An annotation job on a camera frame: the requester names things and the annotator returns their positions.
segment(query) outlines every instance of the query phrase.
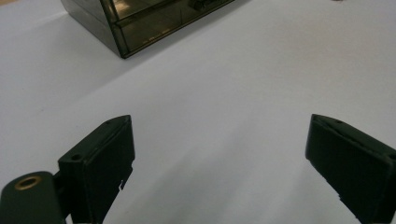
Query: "dark plastic container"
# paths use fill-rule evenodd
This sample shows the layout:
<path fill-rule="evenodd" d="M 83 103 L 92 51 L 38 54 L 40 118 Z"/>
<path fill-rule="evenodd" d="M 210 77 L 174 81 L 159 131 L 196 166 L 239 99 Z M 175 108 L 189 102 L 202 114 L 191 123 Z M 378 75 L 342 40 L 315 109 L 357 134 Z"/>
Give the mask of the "dark plastic container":
<path fill-rule="evenodd" d="M 121 58 L 233 0 L 62 0 L 69 14 Z"/>

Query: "metal screw hole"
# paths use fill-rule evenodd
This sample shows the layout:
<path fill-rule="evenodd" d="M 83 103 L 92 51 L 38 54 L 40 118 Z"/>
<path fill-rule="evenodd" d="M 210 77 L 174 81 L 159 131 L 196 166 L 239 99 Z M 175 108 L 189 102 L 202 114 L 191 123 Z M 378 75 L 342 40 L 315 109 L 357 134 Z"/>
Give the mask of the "metal screw hole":
<path fill-rule="evenodd" d="M 17 190 L 26 190 L 34 187 L 41 181 L 41 177 L 38 175 L 29 176 L 22 180 L 20 180 L 16 185 L 15 189 Z"/>

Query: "brass insert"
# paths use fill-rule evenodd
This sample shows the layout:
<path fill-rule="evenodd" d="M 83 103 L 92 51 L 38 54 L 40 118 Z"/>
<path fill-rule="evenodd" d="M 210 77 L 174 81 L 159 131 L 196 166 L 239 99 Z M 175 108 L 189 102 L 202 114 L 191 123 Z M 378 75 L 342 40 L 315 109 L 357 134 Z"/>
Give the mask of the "brass insert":
<path fill-rule="evenodd" d="M 41 181 L 41 177 L 39 175 L 28 176 L 22 180 L 20 180 L 16 185 L 15 189 L 17 190 L 26 190 L 34 187 Z"/>
<path fill-rule="evenodd" d="M 17 0 L 0 0 L 0 6 L 11 3 L 11 2 L 16 2 Z"/>

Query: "white table surface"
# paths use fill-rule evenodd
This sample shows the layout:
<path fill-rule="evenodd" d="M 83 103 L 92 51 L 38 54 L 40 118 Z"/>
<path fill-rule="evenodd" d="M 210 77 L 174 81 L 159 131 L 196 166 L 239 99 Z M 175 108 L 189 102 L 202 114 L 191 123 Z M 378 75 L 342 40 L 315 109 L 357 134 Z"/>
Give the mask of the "white table surface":
<path fill-rule="evenodd" d="M 123 60 L 59 0 L 0 6 L 0 188 L 130 114 L 134 172 L 105 223 L 357 224 L 305 141 L 316 113 L 396 147 L 395 11 L 237 0 Z"/>

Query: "translucent storage box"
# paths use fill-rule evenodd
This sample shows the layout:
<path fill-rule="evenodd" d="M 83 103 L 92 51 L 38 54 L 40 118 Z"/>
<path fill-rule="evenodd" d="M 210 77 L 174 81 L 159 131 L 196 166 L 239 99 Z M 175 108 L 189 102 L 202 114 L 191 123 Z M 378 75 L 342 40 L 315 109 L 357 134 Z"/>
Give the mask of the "translucent storage box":
<path fill-rule="evenodd" d="M 62 0 L 69 14 L 121 58 L 233 0 Z"/>

